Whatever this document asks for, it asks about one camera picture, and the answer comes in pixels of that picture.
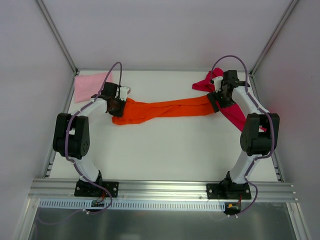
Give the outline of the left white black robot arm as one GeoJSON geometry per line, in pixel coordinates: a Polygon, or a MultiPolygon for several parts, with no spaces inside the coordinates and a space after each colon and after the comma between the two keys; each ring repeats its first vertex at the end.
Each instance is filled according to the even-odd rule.
{"type": "Polygon", "coordinates": [[[53,150],[72,163],[85,190],[93,197],[103,191],[102,175],[93,160],[87,157],[90,149],[90,124],[103,114],[122,117],[131,88],[106,82],[89,102],[73,113],[59,113],[53,136],[53,150]]]}

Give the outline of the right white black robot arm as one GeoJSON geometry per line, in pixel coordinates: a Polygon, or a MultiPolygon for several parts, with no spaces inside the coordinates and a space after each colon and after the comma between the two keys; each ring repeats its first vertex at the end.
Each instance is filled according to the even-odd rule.
{"type": "Polygon", "coordinates": [[[249,91],[248,81],[241,81],[236,70],[228,70],[223,76],[210,80],[214,91],[207,94],[213,109],[220,111],[238,105],[245,116],[240,135],[241,153],[234,167],[228,172],[229,182],[222,185],[221,192],[232,199],[240,192],[238,184],[246,184],[255,165],[269,158],[277,146],[280,117],[270,113],[249,91]]]}

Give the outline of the orange t shirt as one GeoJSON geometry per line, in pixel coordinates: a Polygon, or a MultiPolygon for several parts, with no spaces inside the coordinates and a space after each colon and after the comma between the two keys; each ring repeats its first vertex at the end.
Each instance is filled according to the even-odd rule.
{"type": "Polygon", "coordinates": [[[129,98],[126,101],[123,116],[112,117],[112,123],[119,126],[134,125],[154,118],[198,117],[216,112],[205,95],[151,103],[138,102],[129,98]]]}

